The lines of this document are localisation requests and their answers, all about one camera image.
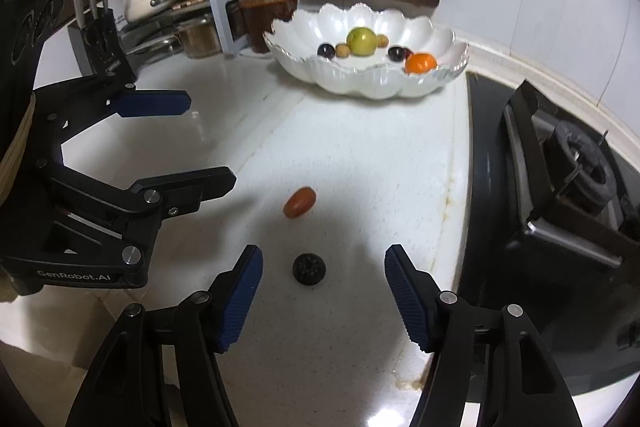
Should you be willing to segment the blueberry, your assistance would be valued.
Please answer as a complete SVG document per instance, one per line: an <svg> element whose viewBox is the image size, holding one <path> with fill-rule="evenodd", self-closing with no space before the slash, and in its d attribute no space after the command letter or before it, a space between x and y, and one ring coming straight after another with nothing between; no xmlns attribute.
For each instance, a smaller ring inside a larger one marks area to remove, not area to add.
<svg viewBox="0 0 640 427"><path fill-rule="evenodd" d="M301 254L293 262L292 273L299 284L314 286L326 276L326 262L315 254Z"/></svg>

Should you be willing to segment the orange tangerine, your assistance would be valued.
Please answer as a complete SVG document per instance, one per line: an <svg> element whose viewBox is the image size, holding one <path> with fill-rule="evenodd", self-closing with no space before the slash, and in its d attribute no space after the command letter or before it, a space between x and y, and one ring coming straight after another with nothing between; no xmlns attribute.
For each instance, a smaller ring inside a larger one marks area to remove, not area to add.
<svg viewBox="0 0 640 427"><path fill-rule="evenodd" d="M429 53L411 53L405 60L405 72L410 75L423 75L438 66L434 55Z"/></svg>

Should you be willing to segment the yellow longan in bowl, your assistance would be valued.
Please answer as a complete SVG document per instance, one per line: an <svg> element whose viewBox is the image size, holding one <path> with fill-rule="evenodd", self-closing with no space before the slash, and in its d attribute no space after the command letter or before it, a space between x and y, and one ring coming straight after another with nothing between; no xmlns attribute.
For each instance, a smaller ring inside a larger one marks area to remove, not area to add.
<svg viewBox="0 0 640 427"><path fill-rule="evenodd" d="M388 38L386 37L386 35L379 34L376 36L376 38L378 39L379 48L386 48L386 46L388 46Z"/></svg>

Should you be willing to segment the red cherry tomato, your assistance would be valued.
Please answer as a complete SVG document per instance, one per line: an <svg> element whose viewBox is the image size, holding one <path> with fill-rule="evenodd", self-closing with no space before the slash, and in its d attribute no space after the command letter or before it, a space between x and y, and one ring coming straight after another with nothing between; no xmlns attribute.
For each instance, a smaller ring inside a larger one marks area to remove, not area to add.
<svg viewBox="0 0 640 427"><path fill-rule="evenodd" d="M314 207L316 200L317 194L313 188L309 186L301 187L286 201L283 206L283 213L288 219L302 217Z"/></svg>

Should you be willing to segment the black gas stove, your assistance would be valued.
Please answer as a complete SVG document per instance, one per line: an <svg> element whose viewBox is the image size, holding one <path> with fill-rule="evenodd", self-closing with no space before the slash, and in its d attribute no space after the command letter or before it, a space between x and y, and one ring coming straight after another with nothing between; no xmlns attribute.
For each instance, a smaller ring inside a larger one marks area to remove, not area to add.
<svg viewBox="0 0 640 427"><path fill-rule="evenodd" d="M639 369L639 173L531 83L471 72L459 293L521 306L575 395Z"/></svg>

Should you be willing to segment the green apple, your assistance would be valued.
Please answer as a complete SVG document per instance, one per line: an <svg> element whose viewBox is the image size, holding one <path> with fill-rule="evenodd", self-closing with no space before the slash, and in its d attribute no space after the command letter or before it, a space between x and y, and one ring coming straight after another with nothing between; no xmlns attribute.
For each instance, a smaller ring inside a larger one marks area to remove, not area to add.
<svg viewBox="0 0 640 427"><path fill-rule="evenodd" d="M355 27L346 38L350 54L355 56L371 56L378 48L378 35L370 28Z"/></svg>

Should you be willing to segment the yellow longan fruit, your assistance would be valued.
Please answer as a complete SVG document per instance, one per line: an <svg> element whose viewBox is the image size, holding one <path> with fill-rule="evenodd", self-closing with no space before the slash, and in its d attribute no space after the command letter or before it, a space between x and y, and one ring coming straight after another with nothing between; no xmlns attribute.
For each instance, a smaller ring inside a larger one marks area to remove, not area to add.
<svg viewBox="0 0 640 427"><path fill-rule="evenodd" d="M350 54L349 46L346 46L346 44L344 43L338 44L335 48L335 51L336 56L339 58L349 57Z"/></svg>

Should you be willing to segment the dark grape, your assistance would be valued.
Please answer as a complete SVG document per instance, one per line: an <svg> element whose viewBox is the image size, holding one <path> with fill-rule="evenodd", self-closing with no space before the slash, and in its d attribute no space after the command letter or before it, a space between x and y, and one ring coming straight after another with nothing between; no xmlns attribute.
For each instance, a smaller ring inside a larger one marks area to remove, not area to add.
<svg viewBox="0 0 640 427"><path fill-rule="evenodd" d="M336 49L331 43L321 43L317 49L317 55L328 60L333 60L336 57Z"/></svg>
<svg viewBox="0 0 640 427"><path fill-rule="evenodd" d="M405 61L407 50L403 46L390 46L387 50L388 58L394 63Z"/></svg>

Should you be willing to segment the white scalloped fruit bowl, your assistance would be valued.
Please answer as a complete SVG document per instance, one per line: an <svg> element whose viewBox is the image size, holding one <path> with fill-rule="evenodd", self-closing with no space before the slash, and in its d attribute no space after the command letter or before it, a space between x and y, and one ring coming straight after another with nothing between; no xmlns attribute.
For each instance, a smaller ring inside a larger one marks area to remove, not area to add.
<svg viewBox="0 0 640 427"><path fill-rule="evenodd" d="M317 55L321 43L334 48L346 44L355 27L386 35L388 46L366 57L349 54L328 60ZM423 98L457 79L469 63L468 45L451 29L435 27L426 15L411 18L395 9L375 11L363 3L348 9L333 4L317 11L299 9L288 22L274 20L264 40L272 56L294 78L333 94L375 101ZM390 46L432 54L438 66L423 75L407 74L405 61L394 63L388 58Z"/></svg>

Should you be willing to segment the glass jar green lid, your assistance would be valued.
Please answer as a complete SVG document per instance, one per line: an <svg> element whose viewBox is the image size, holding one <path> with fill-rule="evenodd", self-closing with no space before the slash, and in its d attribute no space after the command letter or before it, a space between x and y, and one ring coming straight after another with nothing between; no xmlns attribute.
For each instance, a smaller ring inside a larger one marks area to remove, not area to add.
<svg viewBox="0 0 640 427"><path fill-rule="evenodd" d="M239 6L254 53L269 52L264 33L271 31L274 20L290 20L297 10L298 0L239 0Z"/></svg>

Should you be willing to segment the black knife block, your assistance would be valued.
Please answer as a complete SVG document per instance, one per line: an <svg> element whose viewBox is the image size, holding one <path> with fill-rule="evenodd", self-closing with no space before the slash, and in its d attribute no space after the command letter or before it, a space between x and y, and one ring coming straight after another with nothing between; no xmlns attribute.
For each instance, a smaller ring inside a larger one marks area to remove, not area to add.
<svg viewBox="0 0 640 427"><path fill-rule="evenodd" d="M98 75L133 86L137 80L120 46L108 0L73 0L75 20L68 25L70 45L80 73Z"/></svg>

